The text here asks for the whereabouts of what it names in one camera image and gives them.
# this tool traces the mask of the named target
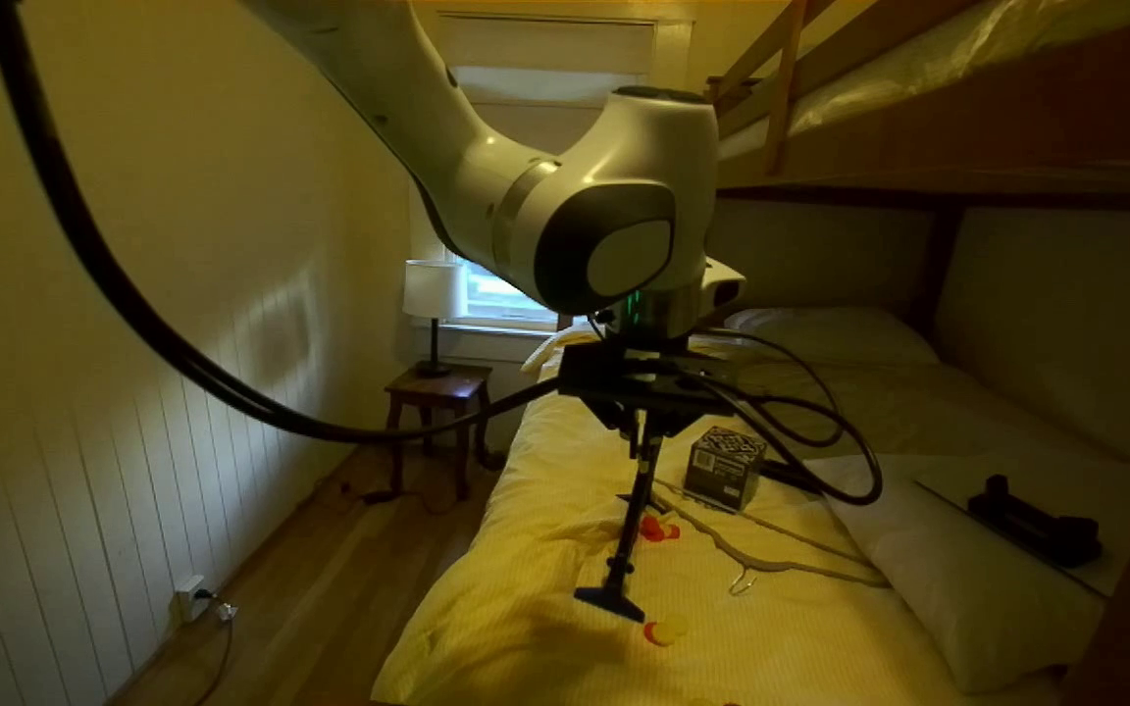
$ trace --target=pillow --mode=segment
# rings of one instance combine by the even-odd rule
[[[877,467],[885,470],[877,504],[830,504],[830,509],[928,632],[958,686],[1002,689],[1072,667],[1104,619],[1104,599],[890,463]]]
[[[876,305],[737,310],[727,330],[788,346],[811,365],[937,365],[926,336]]]

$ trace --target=window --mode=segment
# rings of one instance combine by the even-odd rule
[[[473,330],[552,330],[556,313],[527,297],[518,285],[493,280],[489,270],[457,261],[457,319],[454,327]]]

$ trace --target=wooden bed frame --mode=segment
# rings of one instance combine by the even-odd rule
[[[796,99],[975,0],[876,0],[815,51],[753,79],[774,55],[796,55],[799,29],[828,3],[788,0],[710,79],[722,139],[765,123],[765,151],[722,160],[722,197],[1130,207],[1130,29],[786,139]]]

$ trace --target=white robotic arm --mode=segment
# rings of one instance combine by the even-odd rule
[[[681,336],[737,295],[705,282],[714,109],[614,92],[569,155],[493,135],[409,0],[247,0],[302,46],[421,186],[438,238],[562,313],[611,305],[625,336]]]

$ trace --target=electrical outlet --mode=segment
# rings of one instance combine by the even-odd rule
[[[214,593],[209,588],[205,572],[175,581],[172,616],[175,624],[191,624],[213,608]]]

